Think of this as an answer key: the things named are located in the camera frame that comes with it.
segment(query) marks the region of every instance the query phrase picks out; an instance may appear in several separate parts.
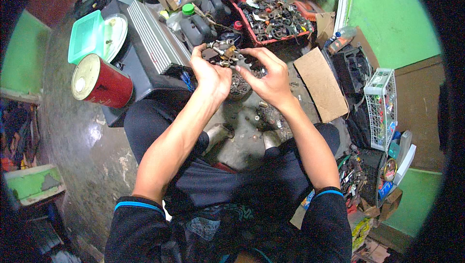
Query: forearm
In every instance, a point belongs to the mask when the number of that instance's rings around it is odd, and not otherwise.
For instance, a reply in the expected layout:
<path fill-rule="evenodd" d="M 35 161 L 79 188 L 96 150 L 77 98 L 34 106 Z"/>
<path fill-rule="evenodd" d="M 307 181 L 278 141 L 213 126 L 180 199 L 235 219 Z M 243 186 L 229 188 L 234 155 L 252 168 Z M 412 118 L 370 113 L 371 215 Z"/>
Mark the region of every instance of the forearm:
<path fill-rule="evenodd" d="M 292 98 L 280 111 L 293 132 L 304 170 L 314 188 L 340 188 L 338 168 L 331 149 L 300 107 L 299 101 Z"/>
<path fill-rule="evenodd" d="M 165 187 L 174 178 L 202 130 L 218 109 L 218 100 L 197 88 L 173 123 L 144 154 L 137 171 L 133 196 L 161 205 Z"/>

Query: green bottle cap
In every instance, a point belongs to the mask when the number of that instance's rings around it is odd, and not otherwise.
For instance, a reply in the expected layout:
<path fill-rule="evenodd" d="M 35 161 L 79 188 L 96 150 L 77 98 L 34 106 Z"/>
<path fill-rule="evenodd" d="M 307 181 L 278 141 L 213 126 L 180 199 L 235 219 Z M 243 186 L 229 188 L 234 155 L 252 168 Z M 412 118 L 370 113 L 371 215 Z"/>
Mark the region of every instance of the green bottle cap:
<path fill-rule="evenodd" d="M 184 4 L 182 6 L 182 13 L 186 16 L 192 16 L 194 14 L 194 5 L 191 3 Z"/>

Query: red tin can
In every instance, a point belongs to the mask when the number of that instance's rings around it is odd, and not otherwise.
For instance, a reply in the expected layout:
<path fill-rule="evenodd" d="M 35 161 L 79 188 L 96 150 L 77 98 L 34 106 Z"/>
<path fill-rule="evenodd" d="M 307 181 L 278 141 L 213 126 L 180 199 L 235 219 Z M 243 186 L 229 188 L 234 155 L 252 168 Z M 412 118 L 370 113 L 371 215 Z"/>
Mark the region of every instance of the red tin can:
<path fill-rule="evenodd" d="M 131 78 L 97 54 L 84 57 L 74 70 L 71 91 L 75 99 L 122 108 L 132 95 Z"/>

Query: dirty floor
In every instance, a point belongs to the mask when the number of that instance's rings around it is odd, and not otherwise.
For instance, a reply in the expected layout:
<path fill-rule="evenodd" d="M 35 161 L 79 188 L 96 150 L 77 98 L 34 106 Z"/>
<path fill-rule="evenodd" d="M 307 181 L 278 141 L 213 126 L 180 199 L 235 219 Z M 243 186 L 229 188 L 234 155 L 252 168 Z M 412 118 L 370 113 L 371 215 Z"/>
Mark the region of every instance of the dirty floor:
<path fill-rule="evenodd" d="M 74 21 L 65 17 L 49 40 L 39 114 L 50 162 L 58 165 L 67 186 L 61 211 L 69 236 L 82 242 L 79 244 L 85 245 L 88 252 L 99 253 L 104 251 L 115 201 L 131 194 L 138 165 L 124 128 L 109 128 L 100 106 L 77 101 L 71 94 L 75 65 L 68 64 L 67 52 Z M 301 95 L 305 112 L 317 123 L 318 114 L 309 103 L 311 97 L 292 66 L 292 61 L 300 56 L 292 42 L 270 50 L 288 63 L 291 81 L 299 83 L 294 95 Z M 254 119 L 260 100 L 251 92 L 239 103 L 226 101 L 220 107 L 207 129 L 215 123 L 228 122 L 236 135 L 215 147 L 208 159 L 237 170 L 253 169 L 261 163 L 264 144 Z M 333 123 L 340 130 L 337 156 L 341 156 L 350 139 L 342 119 Z"/>

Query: red crate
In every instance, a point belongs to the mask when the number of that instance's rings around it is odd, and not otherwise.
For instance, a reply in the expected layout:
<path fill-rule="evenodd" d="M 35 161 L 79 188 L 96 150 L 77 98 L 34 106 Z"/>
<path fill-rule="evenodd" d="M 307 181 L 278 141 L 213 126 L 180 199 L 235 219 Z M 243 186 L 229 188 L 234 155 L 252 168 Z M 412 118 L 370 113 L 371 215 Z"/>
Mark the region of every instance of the red crate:
<path fill-rule="evenodd" d="M 271 43 L 274 43 L 274 42 L 294 39 L 294 35 L 291 35 L 291 36 L 283 37 L 280 40 L 270 39 L 270 40 L 267 40 L 267 41 L 260 42 L 259 40 L 257 40 L 257 37 L 255 37 L 255 34 L 253 33 L 252 27 L 250 27 L 250 24 L 247 21 L 246 15 L 244 15 L 242 10 L 237 6 L 235 0 L 229 0 L 229 1 L 231 2 L 232 6 L 234 6 L 234 8 L 239 12 L 240 17 L 242 18 L 242 23 L 245 24 L 245 26 L 247 27 L 247 31 L 249 32 L 249 36 L 252 39 L 254 48 L 263 47 L 265 45 L 268 45 L 268 44 L 271 44 Z M 303 36 L 303 35 L 307 35 L 309 33 L 310 33 L 310 31 L 306 31 L 306 32 L 302 32 L 302 33 L 298 34 L 297 36 L 300 37 L 300 36 Z"/>

